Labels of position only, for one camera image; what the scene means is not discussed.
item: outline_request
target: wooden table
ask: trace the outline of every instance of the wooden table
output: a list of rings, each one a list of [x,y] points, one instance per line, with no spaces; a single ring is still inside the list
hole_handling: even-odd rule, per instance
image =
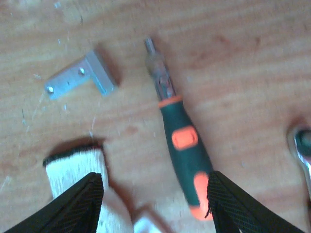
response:
[[[0,22],[0,231],[51,201],[43,158],[91,135],[104,139],[132,215],[148,206],[175,233],[215,231],[191,217],[174,174],[144,65],[148,35],[214,168],[311,231],[286,143],[290,123],[311,116],[310,0],[4,0]],[[102,97],[90,81],[49,100],[44,82],[98,46],[119,90]]]

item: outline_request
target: metal bracket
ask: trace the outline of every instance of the metal bracket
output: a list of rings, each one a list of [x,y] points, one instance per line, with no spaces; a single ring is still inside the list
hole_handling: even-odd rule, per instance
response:
[[[102,57],[98,52],[92,50],[82,60],[53,75],[44,84],[44,89],[49,94],[50,99],[55,100],[91,77],[104,96],[109,95],[117,88],[117,84]]]

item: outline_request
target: chrome metal tool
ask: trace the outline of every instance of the chrome metal tool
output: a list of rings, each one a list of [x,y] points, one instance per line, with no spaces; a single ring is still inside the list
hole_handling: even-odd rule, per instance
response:
[[[72,64],[68,68],[52,76],[44,84],[44,89],[54,100],[92,78],[102,95],[109,95],[117,88],[103,58],[96,50]]]
[[[302,166],[311,199],[311,128],[307,124],[298,124],[287,135],[292,155]]]

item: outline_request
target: orange button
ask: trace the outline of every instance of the orange button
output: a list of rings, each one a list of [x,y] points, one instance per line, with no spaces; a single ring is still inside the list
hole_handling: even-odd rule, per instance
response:
[[[173,132],[172,141],[176,150],[184,150],[198,144],[199,137],[193,126],[186,126]]]

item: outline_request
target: ratchet screwdriver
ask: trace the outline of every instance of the ratchet screwdriver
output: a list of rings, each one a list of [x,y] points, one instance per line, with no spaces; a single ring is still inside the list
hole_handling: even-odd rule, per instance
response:
[[[156,51],[151,38],[145,40],[146,66],[152,77],[162,112],[171,161],[192,215],[201,221],[212,220],[208,214],[208,175],[213,167],[196,127],[177,95],[164,57]]]

